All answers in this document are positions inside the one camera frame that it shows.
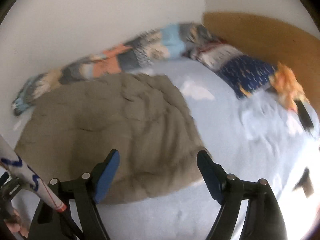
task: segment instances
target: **metal screw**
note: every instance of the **metal screw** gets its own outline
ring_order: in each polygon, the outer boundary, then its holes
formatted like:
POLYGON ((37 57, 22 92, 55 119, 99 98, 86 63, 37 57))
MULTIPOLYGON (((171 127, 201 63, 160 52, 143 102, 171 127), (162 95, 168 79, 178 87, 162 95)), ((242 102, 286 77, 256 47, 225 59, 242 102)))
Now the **metal screw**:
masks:
POLYGON ((260 184, 262 185, 268 185, 268 182, 266 179, 259 179, 260 184))
POLYGON ((88 179, 88 178, 90 178, 90 177, 91 177, 91 174, 88 173, 88 172, 82 174, 82 176, 81 176, 82 179, 88 179))
POLYGON ((232 173, 229 173, 229 174, 227 175, 227 178, 230 179, 230 180, 235 180, 235 179, 236 179, 236 176, 235 176, 234 174, 232 174, 232 173))
POLYGON ((57 179, 52 179, 50 180, 50 184, 51 185, 56 185, 58 183, 58 180, 57 179))

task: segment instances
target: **blue gripper pad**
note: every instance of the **blue gripper pad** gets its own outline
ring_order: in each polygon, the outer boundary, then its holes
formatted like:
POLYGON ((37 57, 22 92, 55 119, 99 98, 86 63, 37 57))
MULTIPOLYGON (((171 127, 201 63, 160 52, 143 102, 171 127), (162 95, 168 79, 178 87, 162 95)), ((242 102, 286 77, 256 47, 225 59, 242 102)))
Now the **blue gripper pad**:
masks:
POLYGON ((198 152, 197 165, 212 198, 222 205, 227 181, 226 172, 212 161, 205 150, 198 152))
POLYGON ((103 163, 99 163, 92 171, 92 183, 94 186, 93 201, 98 204, 105 198, 111 182, 119 167, 120 155, 112 149, 103 163))

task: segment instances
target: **white wall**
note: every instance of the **white wall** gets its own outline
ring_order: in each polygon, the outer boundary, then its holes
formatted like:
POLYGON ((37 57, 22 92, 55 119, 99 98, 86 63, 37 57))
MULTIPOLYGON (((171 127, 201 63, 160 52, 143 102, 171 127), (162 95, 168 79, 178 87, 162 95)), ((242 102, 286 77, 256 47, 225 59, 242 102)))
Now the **white wall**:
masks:
POLYGON ((0 133, 13 146, 28 120, 10 105, 30 75, 203 12, 204 0, 18 0, 0 25, 0 133))
POLYGON ((279 19, 320 38, 320 32, 299 0, 205 0, 205 9, 247 12, 279 19))

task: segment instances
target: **pillowcase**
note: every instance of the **pillowcase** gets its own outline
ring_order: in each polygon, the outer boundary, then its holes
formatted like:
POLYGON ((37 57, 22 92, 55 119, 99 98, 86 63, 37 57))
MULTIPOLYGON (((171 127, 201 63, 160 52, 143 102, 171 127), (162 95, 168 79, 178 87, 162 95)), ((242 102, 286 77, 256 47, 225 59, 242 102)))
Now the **pillowcase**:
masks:
POLYGON ((276 67, 244 55, 225 41, 215 41, 193 49, 191 59, 200 61, 221 77, 238 98, 249 97, 256 90, 270 87, 269 76, 276 67))
POLYGON ((37 98, 62 85, 139 69, 158 60, 176 59, 190 49, 217 39, 196 23, 171 24, 145 32, 102 53, 30 77, 12 103, 13 112, 20 115, 34 105, 37 98))

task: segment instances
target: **wrinkled fabric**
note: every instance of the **wrinkled fabric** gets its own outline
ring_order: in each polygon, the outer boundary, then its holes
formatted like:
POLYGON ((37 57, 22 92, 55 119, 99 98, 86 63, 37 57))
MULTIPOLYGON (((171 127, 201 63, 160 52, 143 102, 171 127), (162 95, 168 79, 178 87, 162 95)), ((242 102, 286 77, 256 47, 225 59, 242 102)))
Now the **wrinkled fabric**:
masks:
POLYGON ((142 33, 124 44, 30 77, 12 103, 14 114, 22 114, 34 105, 35 99, 61 85, 138 69, 159 60, 176 59, 216 39, 203 25, 195 23, 171 24, 142 33))
POLYGON ((39 98, 15 151, 48 182, 76 179, 117 149, 120 166, 105 202, 127 203, 199 180, 202 146, 167 76, 118 73, 39 98))

